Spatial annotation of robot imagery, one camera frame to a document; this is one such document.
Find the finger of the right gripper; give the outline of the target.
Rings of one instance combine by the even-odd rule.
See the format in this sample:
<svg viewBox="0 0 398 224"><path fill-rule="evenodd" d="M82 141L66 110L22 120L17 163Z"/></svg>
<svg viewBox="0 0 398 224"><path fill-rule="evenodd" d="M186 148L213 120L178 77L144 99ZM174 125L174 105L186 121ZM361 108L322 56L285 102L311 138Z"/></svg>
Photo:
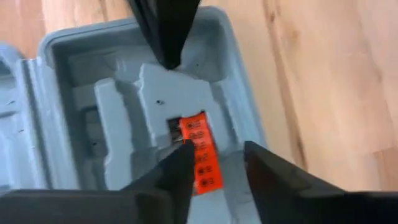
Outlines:
<svg viewBox="0 0 398 224"><path fill-rule="evenodd" d="M139 27L152 49L157 61L167 68L167 62L161 47L159 34L159 20L153 0L127 0L129 7L139 24Z"/></svg>
<svg viewBox="0 0 398 224"><path fill-rule="evenodd" d="M200 0L171 0L170 17L166 53L168 70L175 69L181 64L183 46L197 13Z"/></svg>

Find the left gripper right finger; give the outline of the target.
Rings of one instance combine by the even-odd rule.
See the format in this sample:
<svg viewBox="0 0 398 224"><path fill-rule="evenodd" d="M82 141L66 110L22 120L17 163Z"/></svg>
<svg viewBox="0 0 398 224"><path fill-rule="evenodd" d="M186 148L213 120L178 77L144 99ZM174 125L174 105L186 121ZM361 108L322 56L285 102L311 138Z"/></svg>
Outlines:
<svg viewBox="0 0 398 224"><path fill-rule="evenodd" d="M262 223L397 224L397 192L350 192L252 141L246 175Z"/></svg>

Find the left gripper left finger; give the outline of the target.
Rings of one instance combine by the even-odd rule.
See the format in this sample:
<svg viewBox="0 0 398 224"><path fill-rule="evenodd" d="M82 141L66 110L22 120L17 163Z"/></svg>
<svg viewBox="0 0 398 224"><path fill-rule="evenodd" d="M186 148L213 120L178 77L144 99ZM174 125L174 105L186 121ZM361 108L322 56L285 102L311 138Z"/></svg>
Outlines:
<svg viewBox="0 0 398 224"><path fill-rule="evenodd" d="M195 147L186 140L121 190L10 190L1 223L186 223L193 194Z"/></svg>

